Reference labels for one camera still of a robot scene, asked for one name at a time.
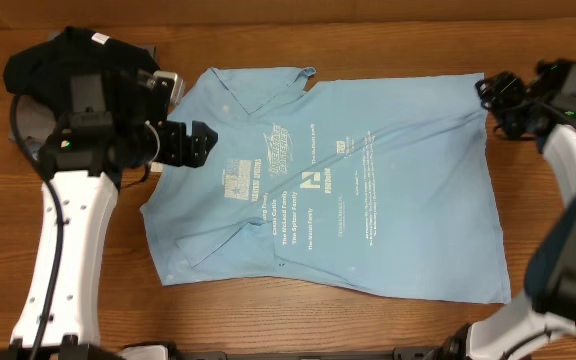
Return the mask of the light blue printed t-shirt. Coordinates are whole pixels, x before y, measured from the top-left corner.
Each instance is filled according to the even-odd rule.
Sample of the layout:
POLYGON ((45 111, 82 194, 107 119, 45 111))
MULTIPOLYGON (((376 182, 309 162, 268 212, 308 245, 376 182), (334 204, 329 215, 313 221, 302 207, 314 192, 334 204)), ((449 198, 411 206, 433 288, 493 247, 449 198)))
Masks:
POLYGON ((207 70, 170 118, 217 143, 200 168, 165 167, 141 209, 162 283, 272 276, 508 302, 478 80, 207 70))

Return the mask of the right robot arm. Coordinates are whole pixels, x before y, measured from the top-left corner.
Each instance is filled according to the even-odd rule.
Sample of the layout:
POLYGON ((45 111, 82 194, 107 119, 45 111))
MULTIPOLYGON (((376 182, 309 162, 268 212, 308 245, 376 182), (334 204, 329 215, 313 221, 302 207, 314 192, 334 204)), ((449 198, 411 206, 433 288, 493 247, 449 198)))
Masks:
POLYGON ((395 359, 515 360, 576 336, 576 61, 540 61, 524 83, 501 72, 476 83, 484 109, 508 139, 530 134, 552 167, 565 209, 529 262, 524 289, 485 320, 443 345, 396 348, 395 359))

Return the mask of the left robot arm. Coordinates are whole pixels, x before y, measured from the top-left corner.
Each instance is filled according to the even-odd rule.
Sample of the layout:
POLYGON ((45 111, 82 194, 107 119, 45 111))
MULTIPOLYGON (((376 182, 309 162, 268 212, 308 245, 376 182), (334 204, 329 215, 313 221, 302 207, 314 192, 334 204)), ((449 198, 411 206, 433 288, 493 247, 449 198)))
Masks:
POLYGON ((30 163, 43 220, 27 300, 0 359, 113 359, 100 347, 97 304, 107 227, 122 173, 151 163, 202 166, 216 133, 168 121, 184 81, 165 71, 78 71, 66 107, 30 163))

